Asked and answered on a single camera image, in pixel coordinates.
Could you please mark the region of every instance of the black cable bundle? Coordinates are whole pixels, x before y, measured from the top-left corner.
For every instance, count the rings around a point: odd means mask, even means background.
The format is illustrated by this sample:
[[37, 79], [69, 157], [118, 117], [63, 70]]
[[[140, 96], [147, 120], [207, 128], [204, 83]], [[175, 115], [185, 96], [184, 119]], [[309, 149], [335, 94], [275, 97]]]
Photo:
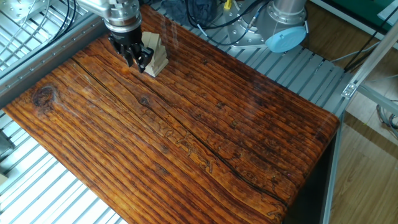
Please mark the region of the black cable bundle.
[[73, 24], [73, 22], [75, 20], [75, 16], [76, 16], [76, 0], [73, 0], [73, 13], [72, 13], [72, 17], [70, 19], [70, 22], [69, 22], [68, 26], [64, 29], [64, 27], [65, 27], [65, 25], [66, 25], [66, 23], [68, 21], [68, 18], [69, 18], [69, 13], [70, 13], [70, 3], [69, 3], [69, 1], [70, 0], [67, 0], [68, 9], [67, 9], [67, 13], [65, 14], [65, 19], [63, 20], [58, 32], [54, 35], [53, 39], [46, 46], [49, 46], [51, 43], [57, 41], [59, 38], [64, 36], [69, 31], [69, 29], [71, 28], [71, 26], [72, 26], [72, 24]]

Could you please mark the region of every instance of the metal rod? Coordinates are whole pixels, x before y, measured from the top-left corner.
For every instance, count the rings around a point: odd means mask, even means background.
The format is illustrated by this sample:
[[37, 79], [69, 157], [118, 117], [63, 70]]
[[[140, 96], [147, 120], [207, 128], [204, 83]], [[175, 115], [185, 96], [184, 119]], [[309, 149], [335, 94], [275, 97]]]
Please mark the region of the metal rod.
[[359, 85], [365, 80], [365, 78], [371, 73], [374, 67], [380, 62], [385, 54], [398, 40], [398, 22], [391, 27], [390, 31], [380, 41], [380, 44], [373, 50], [368, 59], [363, 63], [362, 67], [356, 72], [354, 77], [349, 81], [347, 87], [342, 92], [342, 96], [345, 98], [351, 98], [359, 87]]
[[388, 110], [392, 114], [398, 114], [398, 105], [391, 100], [387, 99], [385, 96], [380, 93], [374, 91], [372, 88], [367, 85], [360, 85], [358, 87], [358, 92], [362, 93], [362, 95], [368, 97], [373, 102], [379, 104], [382, 108]]

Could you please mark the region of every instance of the wood knot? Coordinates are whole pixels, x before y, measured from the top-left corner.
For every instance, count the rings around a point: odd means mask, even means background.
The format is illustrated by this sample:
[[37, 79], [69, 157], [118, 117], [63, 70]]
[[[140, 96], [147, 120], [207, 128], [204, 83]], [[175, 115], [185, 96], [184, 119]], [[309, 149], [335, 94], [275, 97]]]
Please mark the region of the wood knot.
[[145, 98], [145, 97], [142, 97], [142, 98], [139, 100], [139, 102], [140, 102], [141, 104], [143, 104], [143, 105], [147, 105], [147, 104], [148, 104], [148, 100], [147, 100], [147, 98]]
[[231, 122], [231, 128], [235, 128], [236, 127], [236, 125], [238, 125], [238, 121], [237, 120], [233, 120], [232, 122]]
[[167, 171], [167, 169], [165, 169], [164, 167], [162, 167], [160, 164], [156, 163], [156, 171], [158, 174], [160, 175], [170, 175], [170, 173]]
[[218, 102], [217, 103], [217, 105], [216, 105], [219, 109], [221, 109], [223, 106], [225, 106], [225, 103], [223, 103], [223, 102]]
[[48, 107], [54, 99], [54, 90], [50, 86], [43, 87], [35, 92], [32, 102], [38, 107]]

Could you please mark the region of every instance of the wooden board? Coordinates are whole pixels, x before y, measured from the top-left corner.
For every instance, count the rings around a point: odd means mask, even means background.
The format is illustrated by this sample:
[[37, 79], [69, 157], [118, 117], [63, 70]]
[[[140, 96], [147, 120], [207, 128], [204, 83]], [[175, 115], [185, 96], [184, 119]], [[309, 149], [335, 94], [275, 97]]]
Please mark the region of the wooden board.
[[280, 223], [338, 118], [144, 6], [170, 62], [106, 36], [4, 108], [129, 223]]

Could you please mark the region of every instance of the cable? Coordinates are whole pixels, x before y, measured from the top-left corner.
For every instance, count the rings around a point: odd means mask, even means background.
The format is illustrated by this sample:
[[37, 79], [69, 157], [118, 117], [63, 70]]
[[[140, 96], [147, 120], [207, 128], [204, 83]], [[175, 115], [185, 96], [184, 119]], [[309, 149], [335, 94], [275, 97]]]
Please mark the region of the cable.
[[68, 30], [71, 28], [73, 20], [75, 19], [75, 15], [76, 15], [76, 0], [73, 0], [73, 14], [72, 18], [70, 19], [68, 27], [65, 29], [65, 33], [68, 32]]
[[[188, 22], [190, 23], [190, 25], [192, 27], [197, 27], [198, 22], [195, 20], [195, 18], [189, 13], [189, 6], [188, 6], [188, 1], [189, 0], [185, 0], [185, 7], [187, 10], [187, 18], [188, 18]], [[241, 15], [239, 15], [238, 17], [235, 17], [233, 20], [226, 22], [224, 24], [218, 25], [218, 26], [202, 26], [202, 29], [218, 29], [218, 28], [222, 28], [222, 27], [226, 27], [231, 25], [232, 23], [238, 21], [238, 19], [240, 19], [242, 16], [246, 15], [247, 13], [249, 13], [252, 9], [254, 9], [260, 2], [262, 2], [264, 0], [256, 0], [254, 1], [247, 9], [245, 9], [245, 11], [243, 11], [243, 13]]]
[[29, 11], [26, 14], [26, 17], [24, 19], [24, 22], [22, 23], [22, 25], [18, 28], [17, 32], [14, 33], [14, 35], [11, 36], [9, 42], [4, 46], [4, 49], [1, 50], [0, 55], [4, 53], [4, 51], [7, 49], [7, 47], [12, 43], [12, 41], [14, 40], [15, 36], [19, 33], [19, 31], [21, 31], [22, 27], [26, 24], [27, 21], [27, 17], [30, 14], [31, 10], [33, 9], [33, 6], [36, 4], [37, 0], [34, 0], [33, 4], [31, 5]]
[[[395, 12], [398, 10], [398, 6], [387, 16], [387, 18], [383, 21], [383, 23], [379, 26], [379, 27], [383, 27], [383, 25], [390, 19], [390, 17], [392, 15], [395, 14]], [[361, 50], [358, 51], [358, 53], [356, 53], [356, 55], [347, 63], [347, 65], [344, 67], [344, 71], [348, 72], [349, 71], [349, 67], [351, 67], [351, 63], [354, 62], [354, 60], [360, 55], [360, 53], [363, 51], [363, 49], [365, 49], [365, 47], [373, 40], [373, 38], [376, 36], [376, 34], [378, 33], [378, 31], [375, 31], [373, 33], [373, 35], [371, 36], [371, 38], [369, 38], [369, 40], [361, 47]], [[359, 62], [361, 62], [362, 60], [364, 60], [366, 57], [361, 57], [360, 59], [358, 59], [357, 61], [355, 61], [356, 64], [358, 64]]]
[[257, 10], [256, 14], [255, 14], [255, 15], [253, 16], [253, 18], [251, 19], [251, 21], [250, 21], [248, 27], [247, 27], [246, 30], [244, 31], [244, 34], [243, 34], [240, 38], [238, 38], [237, 40], [235, 40], [234, 42], [231, 42], [231, 43], [229, 43], [229, 44], [222, 44], [222, 43], [220, 43], [220, 42], [217, 42], [217, 41], [213, 40], [213, 39], [212, 39], [211, 37], [209, 37], [209, 35], [207, 35], [207, 33], [201, 28], [200, 24], [197, 24], [197, 26], [198, 26], [198, 28], [200, 29], [200, 31], [201, 31], [207, 38], [209, 38], [209, 40], [213, 41], [214, 43], [216, 43], [216, 44], [218, 44], [218, 45], [229, 46], [229, 45], [237, 44], [237, 43], [247, 34], [247, 32], [249, 32], [249, 29], [254, 25], [254, 23], [256, 22], [257, 18], [258, 18], [259, 15], [260, 15], [260, 12], [261, 12], [262, 8], [263, 8], [265, 5], [266, 5], [266, 3], [263, 4], [263, 5]]
[[64, 25], [67, 23], [67, 20], [68, 20], [68, 17], [69, 17], [69, 8], [70, 8], [69, 7], [69, 0], [67, 0], [67, 7], [68, 7], [68, 9], [67, 9], [67, 13], [65, 14], [65, 19], [63, 20], [58, 32], [54, 35], [53, 39], [50, 42], [53, 42], [57, 38], [57, 36], [61, 33], [62, 28], [64, 27]]
[[215, 41], [214, 39], [212, 39], [209, 35], [207, 35], [207, 33], [200, 27], [200, 25], [198, 24], [198, 28], [200, 29], [200, 31], [207, 37], [209, 38], [209, 40], [213, 41], [214, 43], [221, 45], [221, 46], [229, 46], [229, 45], [233, 45], [233, 44], [237, 44], [248, 32], [248, 30], [246, 29], [244, 31], [244, 34], [238, 38], [237, 40], [235, 40], [234, 42], [228, 43], [228, 44], [222, 44], [220, 42]]
[[236, 9], [238, 11], [241, 10], [241, 8], [238, 6], [238, 3], [236, 2], [236, 0], [233, 0], [233, 2], [234, 2], [234, 5], [235, 5]]
[[[380, 43], [380, 42], [377, 42], [377, 43], [373, 44], [372, 46], [368, 47], [367, 49], [363, 50], [362, 52], [367, 52], [368, 50], [373, 49], [373, 48], [374, 48], [375, 46], [377, 46], [379, 43]], [[332, 60], [332, 61], [330, 61], [330, 62], [337, 62], [337, 61], [342, 60], [342, 59], [344, 59], [344, 58], [347, 58], [347, 57], [349, 57], [349, 56], [351, 56], [351, 55], [354, 55], [354, 54], [356, 54], [356, 53], [358, 53], [358, 52], [359, 52], [359, 51], [355, 51], [355, 52], [350, 53], [350, 54], [348, 54], [348, 55], [342, 56], [342, 57], [340, 57], [340, 58], [338, 58], [338, 59], [334, 59], [334, 60]]]
[[[42, 19], [42, 21], [40, 22], [40, 24], [36, 27], [36, 29], [33, 31], [32, 35], [34, 35], [43, 25], [45, 19], [47, 18], [47, 14], [49, 13], [49, 8], [50, 8], [50, 0], [47, 1], [47, 7], [46, 7], [46, 11], [44, 14], [44, 17]], [[0, 66], [3, 65], [7, 60], [9, 60], [15, 53], [16, 51], [20, 50], [28, 41], [30, 40], [30, 38], [26, 39], [15, 51], [13, 51], [6, 59], [4, 59], [2, 62], [0, 62]]]
[[376, 106], [376, 111], [377, 115], [379, 116], [379, 120], [381, 123], [385, 124], [387, 127], [389, 127], [392, 131], [392, 133], [398, 138], [398, 126], [394, 124], [393, 119], [396, 118], [397, 116], [394, 114], [391, 114], [390, 117], [387, 118], [386, 111], [384, 108], [382, 108], [380, 105]]
[[68, 2], [67, 3], [68, 11], [67, 11], [67, 14], [65, 16], [64, 23], [61, 25], [61, 27], [59, 28], [57, 34], [55, 34], [54, 38], [50, 42], [48, 42], [48, 44], [45, 47], [48, 47], [51, 43], [53, 43], [53, 42], [57, 41], [59, 38], [63, 37], [69, 31], [69, 29], [71, 28], [71, 26], [72, 26], [72, 24], [73, 24], [73, 22], [75, 20], [75, 16], [76, 16], [76, 0], [73, 0], [73, 14], [72, 14], [72, 17], [70, 19], [70, 22], [69, 22], [68, 26], [63, 31], [63, 33], [59, 35], [59, 33], [62, 31], [62, 26], [64, 26], [66, 24], [66, 21], [69, 18], [69, 7], [70, 7], [69, 0], [67, 0], [67, 2]]
[[398, 75], [393, 75], [393, 76], [391, 76], [391, 77], [377, 78], [377, 79], [368, 80], [368, 81], [365, 81], [365, 82], [379, 82], [379, 81], [389, 80], [389, 79], [391, 79], [391, 78], [397, 78], [397, 77], [398, 77]]

